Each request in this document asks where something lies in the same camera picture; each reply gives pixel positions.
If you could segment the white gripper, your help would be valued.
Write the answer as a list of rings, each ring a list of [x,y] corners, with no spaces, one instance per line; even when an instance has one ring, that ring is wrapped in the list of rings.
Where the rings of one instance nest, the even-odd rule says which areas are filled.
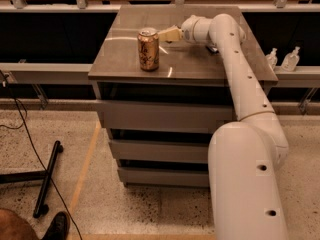
[[[210,24],[211,19],[192,15],[182,23],[181,29],[177,26],[172,26],[159,31],[159,41],[176,42],[183,38],[189,43],[207,44],[211,42],[209,36]]]

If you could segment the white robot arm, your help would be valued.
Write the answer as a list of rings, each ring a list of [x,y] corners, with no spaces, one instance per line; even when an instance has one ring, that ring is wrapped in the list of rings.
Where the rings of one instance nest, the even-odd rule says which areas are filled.
[[[213,44],[226,72],[237,120],[218,128],[208,148],[216,240],[289,240],[275,176],[289,144],[242,51],[245,32],[228,14],[193,15],[159,37]]]

